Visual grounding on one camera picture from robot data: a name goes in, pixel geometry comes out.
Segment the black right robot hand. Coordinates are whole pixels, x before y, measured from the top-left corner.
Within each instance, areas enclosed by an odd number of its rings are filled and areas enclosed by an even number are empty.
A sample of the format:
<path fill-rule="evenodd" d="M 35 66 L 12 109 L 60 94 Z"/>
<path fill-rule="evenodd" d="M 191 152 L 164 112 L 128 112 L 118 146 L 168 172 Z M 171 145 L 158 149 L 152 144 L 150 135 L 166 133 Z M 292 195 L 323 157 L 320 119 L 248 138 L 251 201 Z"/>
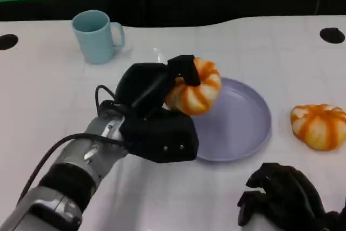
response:
<path fill-rule="evenodd" d="M 260 214 L 282 230 L 322 230 L 325 210 L 316 188 L 299 170 L 263 163 L 246 182 L 249 188 L 237 203 L 238 225 L 244 227 Z"/>

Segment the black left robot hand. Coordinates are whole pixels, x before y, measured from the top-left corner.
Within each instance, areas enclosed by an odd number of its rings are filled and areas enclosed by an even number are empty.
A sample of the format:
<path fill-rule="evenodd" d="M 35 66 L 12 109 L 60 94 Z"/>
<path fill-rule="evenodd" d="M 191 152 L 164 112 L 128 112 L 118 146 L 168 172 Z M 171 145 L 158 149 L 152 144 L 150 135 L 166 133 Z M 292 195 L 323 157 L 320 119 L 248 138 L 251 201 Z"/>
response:
<path fill-rule="evenodd" d="M 163 63 L 135 63 L 122 76 L 115 101 L 140 118 L 162 107 L 165 98 L 177 86 L 176 80 L 196 87 L 201 80 L 194 55 L 179 55 Z"/>

